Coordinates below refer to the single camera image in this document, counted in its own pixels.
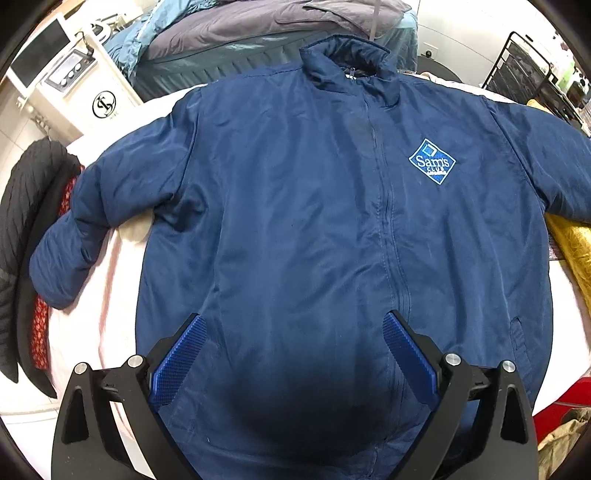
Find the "gold satin pillow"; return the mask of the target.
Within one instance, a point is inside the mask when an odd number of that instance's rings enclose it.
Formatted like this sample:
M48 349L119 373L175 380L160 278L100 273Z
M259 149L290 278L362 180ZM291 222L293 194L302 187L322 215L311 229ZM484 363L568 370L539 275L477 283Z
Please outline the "gold satin pillow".
M587 223L545 214L549 232L562 251L581 291L587 310L591 308L591 228Z

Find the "black office chair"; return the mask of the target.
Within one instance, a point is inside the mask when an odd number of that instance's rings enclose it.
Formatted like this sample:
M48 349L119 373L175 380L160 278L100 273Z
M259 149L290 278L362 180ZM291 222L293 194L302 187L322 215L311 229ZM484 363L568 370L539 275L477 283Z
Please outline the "black office chair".
M462 83L456 73L433 58L431 50L427 50L418 56L417 73L430 74L446 81Z

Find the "white tablet screen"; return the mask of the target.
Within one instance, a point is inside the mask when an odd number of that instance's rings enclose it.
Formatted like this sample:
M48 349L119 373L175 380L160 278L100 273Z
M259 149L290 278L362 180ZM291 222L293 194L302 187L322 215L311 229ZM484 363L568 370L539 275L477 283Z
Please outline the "white tablet screen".
M62 13L50 16L26 40L7 71L8 79L24 98L32 94L48 68L73 40Z

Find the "red fabric bag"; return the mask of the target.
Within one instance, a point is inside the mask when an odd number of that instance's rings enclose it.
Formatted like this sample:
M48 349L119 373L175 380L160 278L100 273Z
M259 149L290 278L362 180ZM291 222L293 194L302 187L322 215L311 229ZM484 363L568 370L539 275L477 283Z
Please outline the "red fabric bag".
M563 417L572 409L591 406L591 378L582 377L558 400L535 414L533 417L539 441L554 431Z

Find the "white machine with control panel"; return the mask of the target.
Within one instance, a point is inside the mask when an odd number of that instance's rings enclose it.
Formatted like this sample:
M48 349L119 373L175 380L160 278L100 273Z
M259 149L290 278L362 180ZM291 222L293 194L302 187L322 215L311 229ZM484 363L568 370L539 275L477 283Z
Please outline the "white machine with control panel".
M89 30L56 60L27 95L48 123L49 135L66 144L131 112L142 100Z

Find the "black quilted jacket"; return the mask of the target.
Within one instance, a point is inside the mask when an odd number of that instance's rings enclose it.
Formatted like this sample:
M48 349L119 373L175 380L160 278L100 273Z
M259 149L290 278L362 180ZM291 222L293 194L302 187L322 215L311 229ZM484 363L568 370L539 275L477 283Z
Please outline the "black quilted jacket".
M69 210L82 165L58 141L33 142L13 166L1 199L1 373L19 371L45 396L50 380L48 305L35 290L31 256L45 232Z

